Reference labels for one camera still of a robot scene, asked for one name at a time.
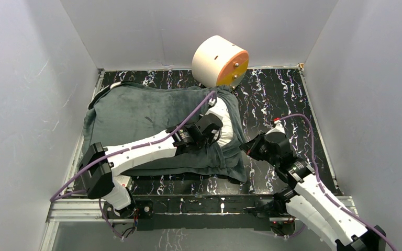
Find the grey plush pillowcase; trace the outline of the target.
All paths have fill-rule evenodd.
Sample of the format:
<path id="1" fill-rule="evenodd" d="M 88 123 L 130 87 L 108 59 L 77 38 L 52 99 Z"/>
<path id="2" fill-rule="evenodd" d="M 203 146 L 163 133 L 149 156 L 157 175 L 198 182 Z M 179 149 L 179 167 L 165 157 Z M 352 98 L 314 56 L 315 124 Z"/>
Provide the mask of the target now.
<path id="1" fill-rule="evenodd" d="M 160 176 L 182 173 L 223 175 L 247 181 L 240 145 L 245 142 L 236 96 L 226 85 L 215 87 L 231 120 L 222 127 L 221 138 L 194 153 L 163 158 L 126 171 L 129 176 Z M 181 123 L 187 116 L 196 122 L 205 114 L 202 100 L 209 88 L 156 89 L 135 82 L 107 87 L 90 103 L 84 118 L 82 153 L 93 143 L 103 146 L 130 143 L 153 136 Z"/>

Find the white pillow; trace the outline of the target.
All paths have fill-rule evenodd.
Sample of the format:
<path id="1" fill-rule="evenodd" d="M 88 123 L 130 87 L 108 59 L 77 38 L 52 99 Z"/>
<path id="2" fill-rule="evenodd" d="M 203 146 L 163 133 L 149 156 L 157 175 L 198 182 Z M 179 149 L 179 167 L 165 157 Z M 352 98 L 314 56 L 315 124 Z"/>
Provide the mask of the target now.
<path id="1" fill-rule="evenodd" d="M 205 115 L 210 113 L 221 119 L 221 134 L 216 133 L 215 138 L 218 138 L 216 142 L 219 146 L 224 147 L 232 141 L 234 136 L 233 126 L 226 103 L 221 98 L 217 98 L 215 105 L 209 108 Z"/>

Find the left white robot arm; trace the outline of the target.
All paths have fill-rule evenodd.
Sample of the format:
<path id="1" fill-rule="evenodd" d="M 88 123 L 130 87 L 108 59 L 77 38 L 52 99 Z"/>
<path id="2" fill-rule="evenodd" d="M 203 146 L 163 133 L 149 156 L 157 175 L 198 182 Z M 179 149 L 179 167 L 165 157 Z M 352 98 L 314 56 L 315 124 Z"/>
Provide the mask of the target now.
<path id="1" fill-rule="evenodd" d="M 100 142 L 92 144 L 79 164 L 87 197 L 104 199 L 123 218 L 132 216 L 136 203 L 128 187 L 121 185 L 116 176 L 158 159 L 195 153 L 211 145 L 222 126 L 222 117 L 208 112 L 194 123 L 170 127 L 129 144 L 107 147 Z"/>

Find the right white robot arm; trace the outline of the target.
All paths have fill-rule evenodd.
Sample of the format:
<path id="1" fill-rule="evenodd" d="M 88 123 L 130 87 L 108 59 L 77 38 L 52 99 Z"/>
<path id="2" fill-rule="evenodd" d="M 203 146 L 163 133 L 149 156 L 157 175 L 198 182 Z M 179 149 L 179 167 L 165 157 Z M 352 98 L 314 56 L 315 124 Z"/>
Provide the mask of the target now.
<path id="1" fill-rule="evenodd" d="M 275 129 L 261 132 L 240 149 L 248 157 L 272 165 L 288 185 L 263 209 L 299 219 L 332 250 L 386 249 L 385 232 L 379 226 L 362 223 L 323 186 L 317 172 L 295 154 L 284 133 Z"/>

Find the white orange cylindrical drum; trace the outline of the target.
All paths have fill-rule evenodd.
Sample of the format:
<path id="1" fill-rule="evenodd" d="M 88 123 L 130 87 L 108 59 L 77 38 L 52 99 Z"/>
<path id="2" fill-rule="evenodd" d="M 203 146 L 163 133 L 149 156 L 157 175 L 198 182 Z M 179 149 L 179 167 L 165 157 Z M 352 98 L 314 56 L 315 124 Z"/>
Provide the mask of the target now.
<path id="1" fill-rule="evenodd" d="M 248 69 L 249 53 L 215 35 L 205 40 L 192 58 L 192 75 L 205 87 L 237 87 Z"/>

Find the white labelled power box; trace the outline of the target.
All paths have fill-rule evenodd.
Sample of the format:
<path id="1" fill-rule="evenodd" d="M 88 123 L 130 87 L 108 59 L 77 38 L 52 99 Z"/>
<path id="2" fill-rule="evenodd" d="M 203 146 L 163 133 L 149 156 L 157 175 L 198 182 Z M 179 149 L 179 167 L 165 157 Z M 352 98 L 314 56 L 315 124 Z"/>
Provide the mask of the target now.
<path id="1" fill-rule="evenodd" d="M 118 175 L 116 177 L 113 177 L 113 179 L 124 188 L 131 189 L 132 178 L 130 176 Z"/>

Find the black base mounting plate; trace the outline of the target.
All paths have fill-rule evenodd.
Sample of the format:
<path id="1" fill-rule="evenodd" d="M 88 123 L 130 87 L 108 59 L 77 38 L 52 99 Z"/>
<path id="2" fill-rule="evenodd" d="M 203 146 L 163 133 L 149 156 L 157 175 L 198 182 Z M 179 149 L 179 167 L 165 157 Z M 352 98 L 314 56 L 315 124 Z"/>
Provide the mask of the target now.
<path id="1" fill-rule="evenodd" d="M 272 195 L 136 195 L 139 229 L 251 229 L 295 232 L 295 219 L 274 207 Z"/>

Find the aluminium left frame rail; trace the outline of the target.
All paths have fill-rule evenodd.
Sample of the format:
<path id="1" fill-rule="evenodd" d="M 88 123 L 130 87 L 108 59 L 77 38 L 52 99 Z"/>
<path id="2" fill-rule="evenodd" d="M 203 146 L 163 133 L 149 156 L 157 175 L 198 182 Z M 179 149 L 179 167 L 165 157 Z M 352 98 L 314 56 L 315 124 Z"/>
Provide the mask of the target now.
<path id="1" fill-rule="evenodd" d="M 95 88 L 94 88 L 90 101 L 92 101 L 95 98 L 96 94 L 101 90 L 103 79 L 104 79 L 104 74 L 105 74 L 105 69 L 98 70 L 97 81 L 96 81 Z M 55 192 L 53 194 L 53 196 L 50 198 L 49 201 L 51 203 L 58 200 L 60 196 L 64 197 L 65 193 L 69 192 L 70 189 L 73 189 L 74 180 L 72 178 L 77 173 L 77 170 L 78 170 L 77 165 L 79 162 L 79 158 L 81 156 L 83 141 L 84 141 L 83 130 L 81 130 L 76 147 L 74 149 L 74 153 L 72 155 L 72 159 L 70 161 L 70 166 L 69 166 L 68 171 L 65 176 L 64 185 L 62 185 L 59 188 L 59 190 L 57 192 Z"/>

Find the aluminium front frame rail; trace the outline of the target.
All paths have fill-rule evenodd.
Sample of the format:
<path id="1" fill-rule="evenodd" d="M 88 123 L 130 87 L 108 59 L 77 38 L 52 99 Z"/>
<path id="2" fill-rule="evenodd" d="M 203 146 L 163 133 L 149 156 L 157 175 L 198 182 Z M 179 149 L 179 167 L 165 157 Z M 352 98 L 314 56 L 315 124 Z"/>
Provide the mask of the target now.
<path id="1" fill-rule="evenodd" d="M 245 214 L 254 206 L 271 200 L 270 196 L 138 196 L 140 219 L 164 216 L 229 216 Z M 48 222 L 103 221 L 98 200 L 71 198 L 52 203 Z"/>

